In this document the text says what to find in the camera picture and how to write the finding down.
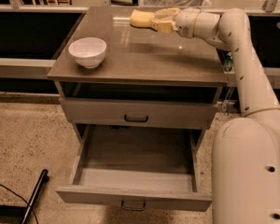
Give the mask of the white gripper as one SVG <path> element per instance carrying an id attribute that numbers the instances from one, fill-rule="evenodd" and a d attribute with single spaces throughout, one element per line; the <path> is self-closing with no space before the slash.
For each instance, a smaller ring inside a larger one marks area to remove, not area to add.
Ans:
<path id="1" fill-rule="evenodd" d="M 177 32 L 186 38 L 194 37 L 194 25 L 201 11 L 198 8 L 165 8 L 155 12 L 155 19 L 151 21 L 151 28 L 157 32 L 171 34 Z"/>

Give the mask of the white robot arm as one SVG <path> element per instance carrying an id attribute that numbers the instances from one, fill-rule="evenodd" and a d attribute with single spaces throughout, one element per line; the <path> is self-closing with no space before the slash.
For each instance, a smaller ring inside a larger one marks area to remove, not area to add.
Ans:
<path id="1" fill-rule="evenodd" d="M 246 13 L 159 10 L 152 28 L 231 52 L 242 116 L 212 148 L 213 224 L 280 224 L 280 104 L 254 50 Z"/>

